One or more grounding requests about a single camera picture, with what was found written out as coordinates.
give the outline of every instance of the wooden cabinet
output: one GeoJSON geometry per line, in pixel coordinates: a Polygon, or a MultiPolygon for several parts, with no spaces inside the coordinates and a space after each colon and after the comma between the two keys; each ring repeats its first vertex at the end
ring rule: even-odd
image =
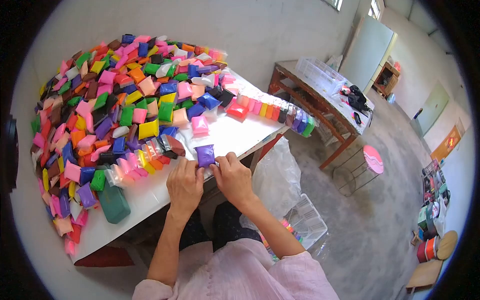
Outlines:
{"type": "Polygon", "coordinates": [[[373,88],[383,97],[387,98],[392,92],[400,73],[386,61],[382,70],[378,74],[375,82],[373,82],[373,88]]]}

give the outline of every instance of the hand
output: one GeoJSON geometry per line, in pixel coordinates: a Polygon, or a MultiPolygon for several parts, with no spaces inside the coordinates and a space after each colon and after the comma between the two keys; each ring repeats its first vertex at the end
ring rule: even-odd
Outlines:
{"type": "Polygon", "coordinates": [[[169,212],[185,222],[198,207],[204,193],[204,168],[195,172],[197,166],[197,161],[182,158],[167,179],[171,203],[169,212]]]}
{"type": "Polygon", "coordinates": [[[244,166],[235,153],[228,152],[227,156],[218,156],[217,165],[210,165],[216,179],[218,189],[227,200],[238,210],[242,211],[253,202],[259,202],[252,191],[252,171],[244,166]]]}

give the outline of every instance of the white table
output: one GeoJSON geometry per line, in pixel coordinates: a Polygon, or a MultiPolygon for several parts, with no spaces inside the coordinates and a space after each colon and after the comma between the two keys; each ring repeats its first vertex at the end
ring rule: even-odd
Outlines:
{"type": "MultiPolygon", "coordinates": [[[[235,72],[236,83],[240,86],[239,92],[244,89],[260,91],[251,83],[235,72]]],[[[226,115],[222,108],[218,110],[218,120],[209,122],[210,133],[207,137],[191,138],[191,128],[179,130],[176,138],[185,149],[186,158],[196,160],[194,147],[214,144],[216,156],[224,156],[228,152],[235,152],[239,159],[246,157],[273,140],[278,133],[287,131],[288,127],[276,121],[268,120],[253,114],[248,114],[243,122],[239,122],[226,115]]],[[[166,181],[170,171],[176,166],[178,160],[172,160],[170,165],[165,165],[163,170],[155,172],[135,182],[135,185],[124,190],[125,198],[130,206],[130,214],[118,224],[111,224],[105,219],[101,207],[90,209],[88,222],[82,228],[80,243],[76,245],[72,261],[86,257],[101,247],[107,245],[127,230],[145,220],[170,202],[166,181]]],[[[205,171],[205,181],[212,177],[209,169],[205,171]]]]}

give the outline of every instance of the window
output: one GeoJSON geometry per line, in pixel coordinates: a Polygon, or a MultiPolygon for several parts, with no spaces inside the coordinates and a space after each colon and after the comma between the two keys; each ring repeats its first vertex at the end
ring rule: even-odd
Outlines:
{"type": "Polygon", "coordinates": [[[380,17],[380,8],[378,7],[378,3],[376,0],[372,0],[370,4],[370,9],[368,10],[368,15],[378,20],[380,17]]]}
{"type": "Polygon", "coordinates": [[[342,6],[343,0],[323,0],[323,1],[333,6],[336,10],[340,11],[340,7],[342,6]]]}

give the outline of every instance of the black bag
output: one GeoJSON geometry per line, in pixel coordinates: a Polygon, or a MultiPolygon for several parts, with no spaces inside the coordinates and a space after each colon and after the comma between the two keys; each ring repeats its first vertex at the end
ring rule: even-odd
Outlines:
{"type": "Polygon", "coordinates": [[[372,118],[370,119],[370,125],[372,124],[373,120],[373,111],[370,109],[370,107],[367,106],[367,98],[363,95],[361,90],[358,88],[356,85],[352,85],[350,87],[350,94],[348,95],[348,104],[356,110],[358,110],[362,115],[368,118],[366,114],[363,113],[363,111],[369,111],[370,114],[372,115],[372,118]]]}

